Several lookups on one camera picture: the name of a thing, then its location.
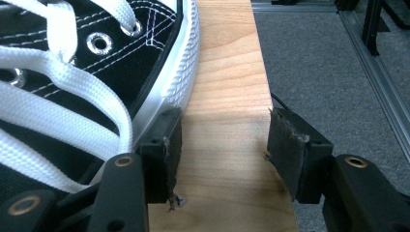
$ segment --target white stitching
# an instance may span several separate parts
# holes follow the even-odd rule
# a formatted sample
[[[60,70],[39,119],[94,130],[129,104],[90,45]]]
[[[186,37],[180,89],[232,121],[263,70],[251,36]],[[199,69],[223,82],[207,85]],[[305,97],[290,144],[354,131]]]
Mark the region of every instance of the white stitching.
[[[166,21],[167,21],[167,19],[165,19],[165,20],[162,21],[160,24],[158,24],[158,26],[160,26],[161,24],[165,23]],[[134,41],[134,42],[132,42],[132,43],[130,43],[130,44],[124,46],[124,47],[121,48],[120,50],[118,50],[118,51],[112,53],[111,55],[109,55],[109,56],[107,56],[107,57],[101,59],[100,61],[98,61],[98,62],[96,62],[96,63],[94,63],[94,64],[92,64],[92,65],[87,66],[87,67],[84,68],[83,70],[86,71],[86,70],[90,69],[91,67],[94,67],[94,66],[98,65],[99,63],[101,63],[101,62],[103,62],[103,61],[105,61],[105,60],[107,60],[107,59],[109,59],[109,58],[111,58],[111,57],[117,55],[118,53],[121,53],[123,50],[125,50],[125,49],[128,48],[129,46],[132,46],[132,45],[138,43],[141,39],[145,38],[146,35],[148,35],[148,34],[151,32],[151,30],[150,30],[150,31],[147,31],[144,36],[139,37],[136,41]]]
[[[40,39],[40,40],[34,40],[34,41],[32,41],[32,42],[9,43],[9,44],[7,44],[7,45],[9,45],[9,46],[17,46],[17,45],[26,45],[26,44],[36,44],[36,43],[44,42],[44,41],[46,41],[46,40],[47,40],[47,38],[44,38],[44,39]]]
[[[134,3],[149,3],[149,2],[148,2],[148,1],[132,1],[132,4],[134,4]],[[160,12],[159,10],[152,8],[152,6],[157,6],[157,7],[161,8],[161,9],[165,10],[166,12],[170,13],[171,15],[164,14],[163,12]],[[134,10],[137,10],[137,9],[149,9],[150,11],[153,10],[153,11],[155,11],[156,13],[159,13],[159,14],[164,15],[165,17],[171,19],[172,21],[175,21],[175,18],[173,18],[173,17],[174,17],[176,14],[173,13],[173,12],[171,12],[171,11],[168,10],[167,8],[162,7],[162,6],[159,5],[159,4],[151,4],[151,7],[140,6],[140,7],[135,7],[135,8],[133,8],[133,9],[134,9]],[[101,14],[103,14],[103,13],[105,13],[105,11],[99,12],[99,13],[97,13],[97,14],[92,14],[91,16],[85,16],[84,18],[79,19],[79,20],[77,20],[76,22],[85,21],[85,20],[87,20],[87,19],[89,19],[89,18],[91,18],[91,17],[98,16],[98,15],[101,15]],[[109,19],[109,18],[111,18],[111,17],[112,17],[112,16],[107,16],[107,17],[104,17],[104,18],[97,19],[97,20],[95,20],[95,21],[89,22],[88,24],[84,24],[84,25],[78,27],[77,29],[78,29],[78,30],[79,30],[79,29],[82,29],[82,28],[84,28],[84,27],[93,25],[93,24],[95,24],[95,23],[98,23],[98,22],[107,20],[107,19]],[[26,34],[17,34],[17,35],[12,35],[12,36],[4,36],[4,37],[0,37],[0,40],[14,39],[14,38],[19,38],[19,37],[37,36],[37,35],[43,34],[43,33],[45,33],[45,32],[46,32],[45,30],[42,30],[42,31],[39,31],[39,32],[30,32],[30,33],[26,33]],[[9,45],[35,44],[35,43],[39,43],[39,42],[42,42],[42,41],[40,41],[40,40],[35,40],[35,41],[32,41],[32,42],[11,43],[11,44],[9,44]]]
[[[142,3],[148,3],[148,1],[132,1],[132,3],[135,3],[135,2],[136,2],[136,3],[140,3],[140,2],[142,2]],[[168,13],[171,13],[171,15],[164,14],[164,13],[160,12],[159,10],[152,8],[152,6],[158,6],[158,7],[160,7],[161,9],[164,9],[165,11],[167,11]],[[155,12],[155,14],[154,14],[155,18],[156,18],[156,13],[159,13],[159,14],[161,14],[161,15],[164,15],[164,16],[166,17],[166,19],[165,19],[164,21],[162,21],[161,23],[159,23],[159,24],[157,25],[157,27],[159,27],[161,24],[165,23],[168,19],[170,19],[172,22],[175,21],[175,18],[172,18],[172,17],[175,16],[176,14],[173,13],[173,12],[171,12],[170,10],[168,10],[168,9],[166,9],[166,8],[164,8],[164,7],[160,6],[160,5],[158,5],[158,4],[151,4],[151,7],[145,7],[145,6],[136,7],[136,8],[134,8],[134,9],[135,9],[135,10],[136,10],[136,9],[149,9],[150,12],[151,12],[151,11],[154,11],[154,12]],[[104,13],[104,12],[100,12],[100,13],[98,13],[98,14],[93,14],[92,16],[100,15],[101,13]],[[103,18],[103,19],[98,19],[98,20],[96,20],[96,21],[93,21],[93,22],[90,22],[90,23],[88,23],[88,24],[82,25],[82,26],[79,27],[78,29],[84,28],[84,27],[86,27],[86,26],[95,24],[95,23],[100,22],[100,21],[103,21],[103,20],[107,20],[107,19],[110,18],[110,17],[112,17],[112,16],[108,16],[108,17],[105,17],[105,18]],[[81,20],[86,20],[86,19],[88,19],[88,18],[87,18],[87,17],[84,17],[84,19],[79,19],[77,22],[79,22],[79,21],[81,21]],[[162,28],[156,35],[158,35],[159,33],[161,33],[163,30],[165,30],[166,28],[168,28],[170,25],[172,25],[172,23],[170,23],[170,24],[168,24],[167,26],[165,26],[164,28]],[[129,45],[123,47],[121,50],[117,51],[117,52],[114,53],[114,54],[118,54],[119,52],[123,51],[124,49],[126,49],[126,48],[129,47],[129,46],[131,46],[132,44],[137,43],[141,38],[142,38],[142,37],[140,37],[140,38],[139,38],[138,40],[136,40],[135,42],[130,43]],[[155,41],[155,42],[156,42],[157,44],[161,44],[162,46],[164,46],[163,43],[160,43],[160,42],[158,42],[158,41]],[[139,48],[141,48],[142,46],[143,46],[143,44],[142,44],[141,46],[139,46],[138,48],[134,49],[133,51],[131,51],[131,52],[125,54],[124,56],[122,56],[122,57],[120,57],[120,58],[118,58],[117,60],[114,60],[113,62],[111,62],[110,64],[104,66],[103,68],[101,68],[101,69],[99,69],[99,70],[93,72],[92,74],[98,73],[98,72],[100,72],[100,71],[102,71],[102,70],[108,68],[109,66],[113,65],[114,63],[116,63],[116,62],[118,62],[118,61],[124,59],[126,56],[130,55],[131,53],[137,51],[137,50],[138,50]],[[151,44],[151,46],[153,46],[153,47],[155,47],[155,48],[157,48],[157,49],[163,50],[163,48],[158,47],[158,46],[154,45],[153,43]],[[99,64],[100,62],[106,60],[107,58],[109,58],[109,57],[105,57],[103,60],[101,60],[101,61],[99,61],[99,62],[96,62],[96,63],[94,63],[93,65],[88,66],[88,67],[85,68],[84,70],[87,70],[87,69],[89,69],[89,68],[91,68],[91,67],[93,67],[93,66]],[[38,90],[33,91],[32,93],[38,92],[38,91],[40,91],[40,90],[42,90],[42,89],[44,89],[44,88],[46,88],[46,87],[48,87],[48,86],[51,86],[51,85],[53,85],[53,83],[49,83],[49,84],[47,84],[46,86],[43,86],[43,87],[39,88]],[[54,95],[54,94],[57,94],[58,92],[60,92],[60,90],[56,90],[56,91],[54,91],[54,92],[52,92],[52,93],[49,93],[49,94],[45,95],[44,98],[48,98],[49,96]]]
[[[148,32],[149,30],[149,28],[150,28],[150,23],[151,23],[151,9],[150,9],[150,11],[148,12],[148,20],[147,20],[147,29],[146,29],[146,31]],[[148,45],[148,33],[146,33],[145,34],[145,44],[147,44]]]
[[[154,44],[153,40],[154,40],[154,36],[155,36],[154,29],[156,28],[155,27],[156,20],[157,20],[157,13],[154,13],[153,31],[151,32],[151,44]]]
[[[36,90],[33,90],[30,93],[32,93],[32,94],[37,93],[37,92],[39,92],[39,91],[41,91],[41,90],[43,90],[43,89],[45,89],[45,88],[47,88],[48,86],[51,86],[51,85],[53,85],[53,83],[48,83],[47,85],[44,85],[44,86],[42,86],[42,87],[40,87]]]
[[[153,46],[153,47],[155,47],[155,48],[157,48],[157,49],[159,49],[159,50],[163,50],[163,48],[165,47],[165,45],[164,45],[163,43],[158,42],[158,41],[156,41],[156,40],[151,40],[150,46]]]
[[[164,20],[163,22],[161,22],[160,24],[158,24],[157,27],[160,26],[161,24],[163,24],[163,23],[166,22],[166,21],[167,21],[167,19]],[[166,28],[170,27],[171,25],[172,25],[172,23],[169,23],[167,26],[165,26],[164,28],[162,28],[155,36],[159,35],[163,30],[165,30]],[[126,47],[128,47],[128,46],[130,46],[130,45],[132,45],[132,44],[135,44],[137,41],[130,43],[129,45],[125,46],[122,50],[124,50]],[[128,53],[125,54],[124,56],[119,57],[118,59],[112,61],[112,62],[109,63],[108,65],[106,65],[106,66],[100,68],[99,70],[97,70],[97,71],[95,71],[95,72],[92,72],[91,74],[99,73],[99,72],[105,70],[106,68],[110,67],[111,65],[117,63],[118,61],[120,61],[120,60],[126,58],[126,57],[129,56],[130,54],[136,52],[136,51],[137,51],[139,48],[141,48],[143,45],[144,45],[144,43],[141,44],[139,47],[135,48],[134,50],[128,52]],[[158,47],[158,46],[155,46],[155,45],[153,45],[153,47],[156,47],[156,48],[158,48],[158,49],[160,49],[160,50],[163,50],[163,48]],[[49,94],[45,95],[44,98],[48,98],[48,97],[50,97],[51,95],[57,94],[57,93],[59,93],[59,92],[60,92],[60,90],[56,90],[56,91],[54,91],[54,92],[52,92],[52,93],[49,93]]]
[[[166,28],[168,28],[168,27],[171,26],[171,25],[172,25],[172,23],[169,23],[166,27],[162,28],[162,30],[160,30],[156,35],[158,35],[159,33],[161,33],[163,30],[165,30]],[[134,50],[128,52],[127,54],[125,54],[124,56],[118,58],[117,60],[112,61],[111,63],[109,63],[108,65],[102,67],[101,69],[99,69],[99,70],[97,70],[97,71],[95,71],[95,72],[92,72],[92,74],[95,74],[95,73],[98,73],[98,72],[100,72],[100,71],[102,71],[102,70],[105,70],[106,68],[110,67],[111,65],[113,65],[113,64],[117,63],[118,61],[124,59],[126,56],[129,56],[131,53],[134,53],[134,52],[137,51],[139,48],[141,48],[143,45],[144,45],[144,44],[140,45],[140,46],[137,47],[136,49],[134,49]]]
[[[50,97],[51,95],[54,95],[54,94],[57,94],[58,92],[60,92],[61,91],[61,89],[58,89],[58,90],[56,90],[56,91],[54,91],[54,92],[52,92],[52,93],[49,93],[49,94],[47,94],[47,95],[44,95],[44,97],[43,98],[48,98],[48,97]]]
[[[160,5],[160,4],[158,4],[158,3],[152,3],[152,2],[150,2],[150,1],[131,1],[131,2],[130,2],[130,4],[135,4],[135,3],[150,3],[151,6],[157,6],[157,7],[161,8],[161,9],[163,9],[164,11],[170,13],[171,15],[175,15],[174,12],[170,11],[169,9],[163,7],[162,5]]]

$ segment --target wood grain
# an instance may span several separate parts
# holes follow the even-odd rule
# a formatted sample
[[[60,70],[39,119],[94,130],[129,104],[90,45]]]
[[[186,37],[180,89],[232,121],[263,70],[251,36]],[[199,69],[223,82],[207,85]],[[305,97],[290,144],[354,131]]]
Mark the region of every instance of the wood grain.
[[[263,159],[272,107],[249,0],[198,0],[201,53],[183,119],[168,213],[150,205],[151,231],[296,231],[278,173]]]

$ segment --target black plastic bracket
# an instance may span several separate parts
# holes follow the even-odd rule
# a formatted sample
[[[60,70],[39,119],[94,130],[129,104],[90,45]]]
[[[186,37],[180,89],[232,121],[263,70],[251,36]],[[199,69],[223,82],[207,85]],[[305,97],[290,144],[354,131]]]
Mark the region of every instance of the black plastic bracket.
[[[87,231],[148,230],[141,157],[116,156],[105,163]]]
[[[148,203],[165,203],[173,208],[178,163],[181,158],[181,109],[163,112],[143,136],[137,153],[142,156]]]
[[[10,198],[0,207],[0,231],[48,231],[53,223],[55,196],[49,190],[31,190]]]
[[[321,167],[332,157],[333,144],[299,115],[285,109],[271,112],[267,158],[300,203],[317,204],[324,179]]]
[[[410,205],[376,165],[340,155],[325,191],[323,215],[329,231],[410,231]]]

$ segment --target gray carpet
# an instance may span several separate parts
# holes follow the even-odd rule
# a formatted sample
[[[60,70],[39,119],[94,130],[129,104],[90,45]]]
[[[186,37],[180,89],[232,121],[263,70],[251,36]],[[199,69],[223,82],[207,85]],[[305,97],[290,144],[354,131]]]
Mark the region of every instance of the gray carpet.
[[[404,1],[405,0],[385,0],[400,20],[402,20],[404,24],[410,25],[410,10]]]
[[[382,12],[391,32],[378,33],[377,48],[380,58],[386,65],[395,87],[403,100],[410,105],[410,30],[404,31],[395,26],[392,19]]]
[[[256,13],[271,90],[335,144],[410,194],[410,165],[338,15]],[[294,204],[299,231],[326,231],[321,206]]]

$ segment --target wooden plank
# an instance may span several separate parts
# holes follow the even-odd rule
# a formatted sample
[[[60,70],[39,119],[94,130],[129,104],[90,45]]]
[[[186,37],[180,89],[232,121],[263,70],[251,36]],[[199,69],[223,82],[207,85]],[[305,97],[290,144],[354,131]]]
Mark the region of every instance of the wooden plank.
[[[272,107],[249,0],[198,0],[201,53],[183,118],[176,192],[151,231],[296,231],[289,194],[263,159]]]

